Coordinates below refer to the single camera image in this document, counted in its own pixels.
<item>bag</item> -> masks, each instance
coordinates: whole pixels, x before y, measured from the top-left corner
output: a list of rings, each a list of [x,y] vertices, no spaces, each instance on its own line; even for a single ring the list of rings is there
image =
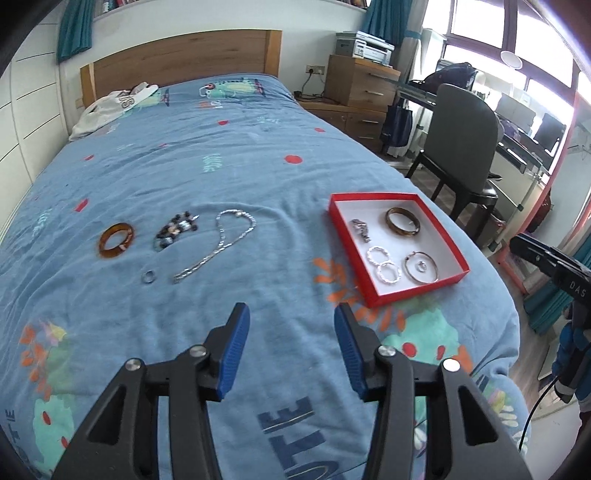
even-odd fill
[[[405,100],[399,99],[394,105],[388,107],[386,120],[379,135],[384,148],[405,147],[408,144],[410,132],[413,129],[413,112],[405,106]]]
[[[468,62],[455,63],[443,67],[438,72],[432,73],[423,81],[411,80],[409,84],[434,95],[437,95],[439,87],[444,83],[455,85],[464,90],[472,90],[472,85],[474,85],[477,72],[478,71]]]
[[[70,142],[90,135],[99,128],[117,120],[127,110],[146,100],[158,90],[158,85],[150,85],[146,82],[140,83],[133,90],[117,90],[106,97],[99,98],[82,113],[78,123],[72,128]]]

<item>silver chain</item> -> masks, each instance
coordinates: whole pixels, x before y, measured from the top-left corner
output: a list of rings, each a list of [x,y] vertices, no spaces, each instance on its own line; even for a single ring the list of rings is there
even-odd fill
[[[239,237],[236,237],[235,240],[233,240],[232,242],[230,242],[228,244],[224,243],[226,241],[226,231],[224,230],[224,228],[222,226],[222,215],[224,215],[226,213],[233,213],[237,217],[246,217],[246,218],[248,218],[248,220],[251,223],[251,225],[248,229],[244,230],[240,234]],[[239,240],[242,240],[244,237],[246,237],[250,232],[252,232],[255,229],[256,220],[254,219],[254,217],[250,213],[245,212],[244,210],[229,209],[229,210],[224,210],[223,212],[220,212],[217,214],[216,224],[217,224],[217,229],[220,232],[220,241],[217,245],[217,248],[213,252],[211,252],[208,256],[203,257],[203,259],[201,261],[199,261],[199,263],[196,263],[192,267],[185,268],[182,272],[177,273],[173,277],[173,283],[178,283],[182,279],[187,278],[191,273],[195,273],[202,266],[204,266],[207,262],[209,262],[213,257],[215,257],[218,253],[223,252],[226,248],[231,247],[236,242],[238,242]]]

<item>cable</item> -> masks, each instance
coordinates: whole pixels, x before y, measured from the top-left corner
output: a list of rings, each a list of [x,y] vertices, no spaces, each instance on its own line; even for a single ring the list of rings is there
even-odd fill
[[[587,353],[590,348],[591,348],[591,343],[589,343],[584,348],[583,353]],[[527,427],[530,425],[530,421],[531,421],[531,418],[534,416],[535,409],[538,408],[538,406],[540,406],[540,403],[544,399],[545,395],[550,391],[550,389],[558,381],[558,378],[559,378],[560,375],[556,375],[556,377],[552,380],[552,382],[550,382],[550,385],[548,385],[548,387],[546,388],[546,390],[544,390],[544,393],[542,393],[541,397],[538,398],[538,400],[535,402],[534,408],[531,409],[530,415],[527,417],[527,421],[525,422],[525,427],[523,427],[523,433],[521,434],[521,440],[519,441],[519,451],[521,451],[521,446],[523,445],[523,440],[525,439],[525,434],[527,432]]]
[[[301,92],[304,93],[304,87],[306,86],[306,83],[308,83],[310,81],[310,79],[312,78],[312,72],[308,72],[308,78],[307,80],[304,82],[304,84],[301,86]]]

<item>bed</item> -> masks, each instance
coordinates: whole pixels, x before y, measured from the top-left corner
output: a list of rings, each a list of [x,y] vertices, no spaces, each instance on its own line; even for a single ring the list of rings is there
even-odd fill
[[[82,70],[87,105],[142,80],[160,89],[65,146],[0,245],[0,424],[23,461],[48,478],[126,359],[174,358],[225,323],[239,301],[251,310],[248,341],[232,391],[210,408],[225,479],[361,477],[375,406],[362,404],[349,384],[333,328],[342,301],[413,359],[456,358],[518,442],[528,412],[508,370],[519,320],[493,266],[410,181],[298,106],[274,77],[280,32],[183,37]],[[220,67],[194,60],[219,51],[186,47],[205,40],[226,52]],[[327,205],[331,193],[375,191],[419,193],[470,273],[455,286],[367,309]],[[226,209],[248,212],[255,229],[174,284],[174,274],[217,245],[215,219]],[[199,230],[156,251],[155,234],[185,210],[199,215]],[[131,224],[135,238],[120,256],[102,258],[98,239],[118,222]],[[248,226],[244,218],[222,222],[228,239]],[[147,271],[151,284],[142,282]],[[419,479],[426,421],[422,399],[416,406]],[[165,402],[160,413],[166,422]],[[159,430],[164,479],[167,442]]]

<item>silver ring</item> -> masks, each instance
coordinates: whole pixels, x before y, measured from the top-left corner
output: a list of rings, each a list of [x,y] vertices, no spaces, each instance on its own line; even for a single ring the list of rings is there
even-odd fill
[[[433,267],[435,268],[435,280],[431,280],[431,281],[423,281],[423,280],[419,280],[417,277],[415,277],[411,272],[410,269],[408,267],[408,261],[410,260],[411,257],[414,257],[415,255],[423,255],[425,257],[427,257],[431,263],[433,264]],[[421,265],[421,268],[425,268],[425,270],[421,270],[419,268],[419,264],[423,262],[423,264]],[[416,265],[417,270],[419,270],[419,272],[423,272],[423,271],[427,271],[426,269],[426,264],[423,260],[419,261]],[[437,264],[435,263],[435,260],[433,260],[433,257],[429,254],[426,254],[425,252],[413,252],[410,255],[407,255],[407,257],[404,259],[404,269],[406,270],[407,275],[412,278],[415,282],[420,283],[421,285],[429,285],[430,283],[435,283],[437,280],[439,280],[439,269],[437,268]]]
[[[389,280],[384,277],[384,274],[382,273],[382,267],[386,265],[392,265],[393,270],[396,272],[396,278],[394,280]],[[402,271],[400,270],[400,267],[397,266],[392,260],[386,260],[385,262],[382,262],[378,265],[378,278],[385,284],[394,285],[398,280],[400,280],[401,277]]]
[[[376,262],[374,260],[374,258],[371,255],[371,252],[373,252],[374,250],[377,250],[378,252],[382,252],[386,256],[386,260],[385,260],[386,262],[390,261],[390,254],[388,253],[388,250],[386,250],[384,247],[378,247],[378,246],[371,247],[365,255],[367,256],[369,263],[371,263],[374,267],[379,267],[382,263],[384,263],[384,261]]]
[[[156,280],[156,274],[152,270],[142,273],[142,282],[150,284]]]

